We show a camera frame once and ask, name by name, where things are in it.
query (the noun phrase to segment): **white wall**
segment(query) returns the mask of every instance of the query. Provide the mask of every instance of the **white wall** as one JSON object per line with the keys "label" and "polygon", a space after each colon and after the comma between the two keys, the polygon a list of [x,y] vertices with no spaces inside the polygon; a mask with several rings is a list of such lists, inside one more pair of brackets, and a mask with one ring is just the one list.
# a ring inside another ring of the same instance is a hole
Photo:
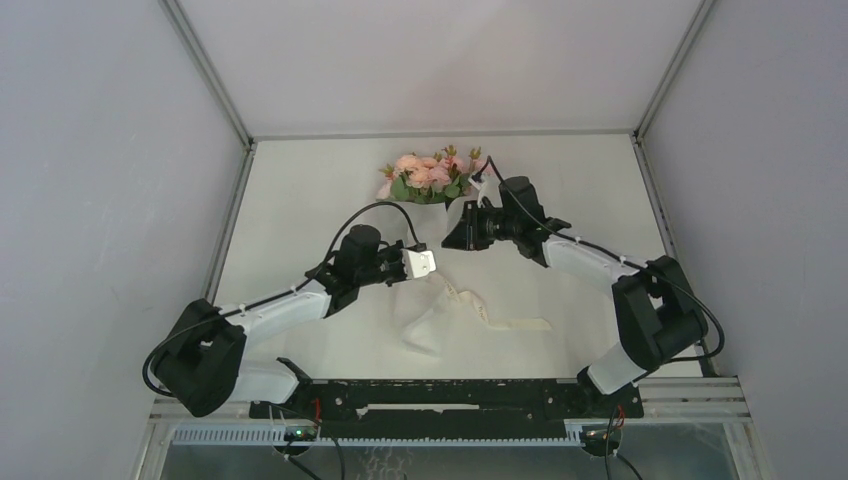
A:
{"label": "white wall", "polygon": [[257,136],[635,128],[698,0],[184,0]]}
{"label": "white wall", "polygon": [[154,0],[0,14],[0,477],[127,478],[240,146]]}
{"label": "white wall", "polygon": [[848,3],[719,2],[647,139],[779,478],[844,478]]}

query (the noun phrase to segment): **green leaf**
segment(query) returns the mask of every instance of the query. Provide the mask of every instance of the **green leaf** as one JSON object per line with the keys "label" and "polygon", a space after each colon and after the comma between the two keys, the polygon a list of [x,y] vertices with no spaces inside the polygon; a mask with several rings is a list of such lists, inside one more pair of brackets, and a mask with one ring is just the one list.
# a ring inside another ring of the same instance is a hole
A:
{"label": "green leaf", "polygon": [[392,197],[399,201],[405,202],[409,199],[409,190],[406,188],[406,185],[403,183],[403,178],[397,177],[392,182],[391,188]]}
{"label": "green leaf", "polygon": [[451,184],[445,187],[445,195],[448,198],[456,198],[460,193],[462,193],[462,190],[456,185]]}

